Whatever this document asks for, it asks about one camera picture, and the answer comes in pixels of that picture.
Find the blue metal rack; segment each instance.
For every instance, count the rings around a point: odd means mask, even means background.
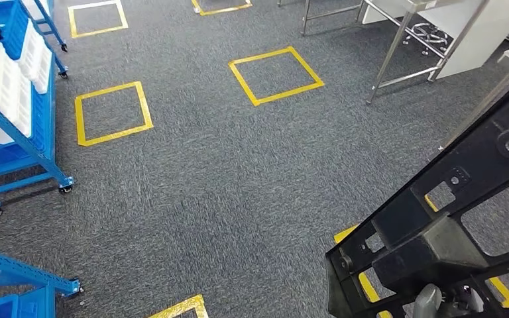
[[[78,279],[67,280],[28,264],[0,255],[0,286],[32,285],[21,295],[0,297],[0,318],[54,318],[55,295],[83,292]]]
[[[58,29],[56,28],[56,25],[54,24],[53,19],[50,17],[50,15],[48,15],[46,10],[42,6],[42,3],[40,2],[40,0],[34,0],[34,2],[38,6],[38,9],[40,9],[40,12],[42,13],[42,16],[44,17],[43,19],[40,19],[40,20],[34,20],[34,18],[31,17],[31,19],[38,26],[38,31],[40,32],[41,35],[53,34],[56,37],[56,39],[58,40],[58,43],[61,45],[62,50],[64,52],[67,52],[67,44],[65,43],[65,41],[63,41]],[[50,13],[54,12],[53,0],[49,1],[48,3],[49,3],[48,8],[50,9]],[[48,25],[50,30],[42,32],[42,29],[40,29],[40,27],[39,27],[40,25]]]
[[[13,0],[10,2],[15,2],[16,5],[20,5],[23,12],[28,14],[28,11],[20,0]],[[36,0],[36,2],[44,17],[49,19],[41,3],[38,0]],[[53,59],[55,59],[60,69],[59,74],[61,77],[67,78],[67,70],[55,53],[53,53]],[[0,176],[38,165],[42,166],[46,172],[0,185],[0,193],[50,178],[54,178],[59,183],[59,190],[61,193],[68,193],[71,191],[74,183],[73,178],[65,175],[55,164],[55,70],[53,67],[50,68],[49,76],[50,79],[48,81],[48,90],[46,94],[38,94],[34,86],[32,86],[32,135],[30,138],[23,135],[0,112],[0,128],[14,140],[14,142],[9,144],[0,144]]]

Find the floor marking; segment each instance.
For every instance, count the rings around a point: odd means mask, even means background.
[[[143,115],[144,124],[138,127],[126,129],[125,131],[114,132],[113,134],[107,134],[106,136],[87,140],[87,138],[85,137],[85,121],[83,119],[83,99],[108,94],[112,93],[113,91],[119,91],[121,89],[131,87],[135,87],[135,89],[137,90],[137,97],[139,98],[139,105],[141,106],[141,113]],[[77,126],[77,142],[81,146],[92,146],[93,144],[98,144],[100,142],[113,140],[116,138],[127,136],[129,134],[138,133],[140,131],[146,131],[147,129],[153,128],[151,114],[149,113],[149,107],[147,106],[147,101],[145,100],[145,93],[143,92],[143,87],[140,81],[134,81],[132,83],[105,88],[99,91],[93,91],[91,93],[86,93],[75,97],[75,121]]]
[[[291,53],[296,58],[296,60],[304,67],[305,71],[311,76],[311,78],[313,79],[313,81],[315,81],[315,83],[301,86],[301,87],[294,88],[294,89],[290,89],[289,91],[278,93],[278,94],[275,94],[272,96],[257,99],[255,97],[255,95],[253,94],[253,91],[251,91],[249,85],[247,85],[247,82],[245,81],[245,79],[243,78],[241,73],[239,73],[239,70],[237,69],[236,65],[240,64],[240,63],[252,62],[255,60],[261,60],[263,58],[269,58],[272,56],[276,56],[276,55],[280,55],[280,54],[287,54],[287,53]],[[323,83],[323,81],[321,81],[319,76],[317,76],[317,74],[311,69],[309,64],[307,64],[307,62],[296,52],[296,50],[293,48],[293,46],[288,46],[287,48],[283,48],[283,49],[277,50],[277,51],[272,51],[269,53],[259,54],[259,55],[255,55],[255,56],[249,56],[248,58],[240,58],[238,60],[233,60],[233,61],[229,62],[229,68],[231,68],[231,71],[237,78],[237,81],[239,81],[239,84],[241,84],[241,87],[243,88],[243,90],[245,91],[245,93],[247,94],[247,96],[251,100],[251,103],[253,103],[254,106],[259,106],[262,103],[268,103],[269,101],[275,101],[280,98],[299,94],[303,91],[308,91],[310,89],[321,87],[321,86],[325,85]]]
[[[439,211],[438,207],[436,207],[434,202],[432,202],[428,194],[424,195],[424,200],[432,208],[432,210],[434,210],[434,212]],[[492,283],[496,290],[498,290],[500,295],[504,297],[504,300],[502,301],[501,305],[504,308],[509,308],[509,289],[502,283],[502,281],[498,277],[489,278],[488,280]]]
[[[251,0],[245,0],[245,4],[244,5],[237,5],[235,7],[229,7],[229,8],[225,8],[225,9],[211,10],[211,11],[204,11],[204,10],[202,10],[202,8],[198,4],[197,0],[192,0],[192,5],[194,5],[194,12],[196,12],[199,15],[202,15],[202,16],[204,16],[204,15],[214,15],[216,13],[223,13],[223,12],[231,12],[231,11],[236,11],[236,10],[252,7]]]
[[[122,21],[122,25],[114,26],[112,28],[104,28],[102,30],[91,31],[91,32],[86,32],[86,33],[77,33],[77,24],[75,23],[75,10],[100,7],[103,5],[116,5],[116,8],[118,8],[118,13],[120,14],[120,20]],[[110,1],[103,1],[103,2],[87,3],[86,5],[73,5],[71,7],[68,7],[67,11],[69,14],[69,24],[71,26],[71,37],[72,38],[80,38],[83,36],[96,35],[96,34],[101,34],[101,33],[105,33],[105,32],[121,30],[123,28],[128,28],[128,21],[126,21],[126,14],[124,13],[124,9],[122,8],[121,0],[110,0]]]
[[[335,235],[335,243],[339,244],[345,237],[348,236],[348,234],[352,233],[352,231],[354,231],[357,227],[358,227],[358,224],[336,234]],[[377,291],[375,290],[374,286],[372,286],[372,283],[370,283],[368,276],[366,276],[366,274],[364,274],[364,272],[361,272],[358,275],[358,280],[360,281],[360,285],[362,285],[362,288],[364,289],[364,292],[368,296],[368,299],[370,300],[371,303],[375,303],[376,301],[380,300],[379,295],[377,294]],[[380,318],[392,318],[391,314],[388,311],[380,312],[379,317]]]
[[[171,308],[167,308],[149,318],[173,318],[189,310],[194,310],[197,318],[208,318],[202,295],[196,295],[192,298],[188,298],[187,300],[177,303]]]

